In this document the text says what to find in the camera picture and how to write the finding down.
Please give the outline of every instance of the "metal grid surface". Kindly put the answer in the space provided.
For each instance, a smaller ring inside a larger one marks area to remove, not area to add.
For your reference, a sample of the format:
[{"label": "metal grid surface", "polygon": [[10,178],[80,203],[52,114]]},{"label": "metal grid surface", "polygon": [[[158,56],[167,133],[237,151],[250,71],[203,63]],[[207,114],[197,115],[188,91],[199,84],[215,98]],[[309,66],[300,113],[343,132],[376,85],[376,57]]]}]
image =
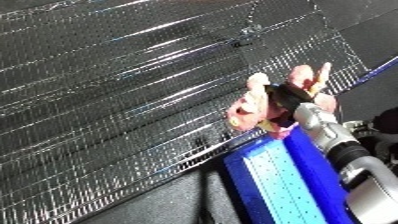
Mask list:
[{"label": "metal grid surface", "polygon": [[329,61],[337,94],[366,70],[307,0],[48,2],[0,15],[5,224],[74,222],[228,151],[254,72]]}]

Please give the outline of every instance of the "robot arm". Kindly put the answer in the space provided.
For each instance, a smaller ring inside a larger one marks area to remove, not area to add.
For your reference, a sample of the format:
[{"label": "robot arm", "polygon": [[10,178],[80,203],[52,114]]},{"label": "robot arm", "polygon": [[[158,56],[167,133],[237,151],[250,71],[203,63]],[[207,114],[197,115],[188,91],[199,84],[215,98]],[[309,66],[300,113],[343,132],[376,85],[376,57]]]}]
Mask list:
[{"label": "robot arm", "polygon": [[349,191],[347,208],[360,223],[398,221],[398,179],[391,170],[317,105],[301,103],[293,117],[339,173]]}]

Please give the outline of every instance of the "plush toy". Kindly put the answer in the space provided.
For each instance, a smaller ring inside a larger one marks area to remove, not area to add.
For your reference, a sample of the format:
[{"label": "plush toy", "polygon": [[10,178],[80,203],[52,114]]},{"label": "plush toy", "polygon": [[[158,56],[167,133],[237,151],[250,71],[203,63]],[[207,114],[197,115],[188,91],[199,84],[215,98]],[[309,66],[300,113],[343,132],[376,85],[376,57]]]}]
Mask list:
[{"label": "plush toy", "polygon": [[[325,63],[314,75],[308,65],[295,67],[286,80],[286,85],[304,90],[324,110],[334,112],[336,99],[320,91],[326,87],[331,69],[330,63]],[[263,128],[272,137],[283,139],[296,125],[282,127],[281,121],[287,120],[291,114],[283,108],[266,91],[271,82],[264,73],[256,73],[247,80],[249,91],[238,99],[227,111],[229,123],[236,130],[247,131],[255,126]]]}]

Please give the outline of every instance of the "blue box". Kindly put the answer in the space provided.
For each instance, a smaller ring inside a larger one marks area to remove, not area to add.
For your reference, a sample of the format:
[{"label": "blue box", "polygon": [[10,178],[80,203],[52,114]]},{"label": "blue box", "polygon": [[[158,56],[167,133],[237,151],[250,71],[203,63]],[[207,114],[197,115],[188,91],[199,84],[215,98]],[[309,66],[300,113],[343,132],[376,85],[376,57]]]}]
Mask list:
[{"label": "blue box", "polygon": [[299,128],[224,159],[253,223],[350,224],[338,175]]}]

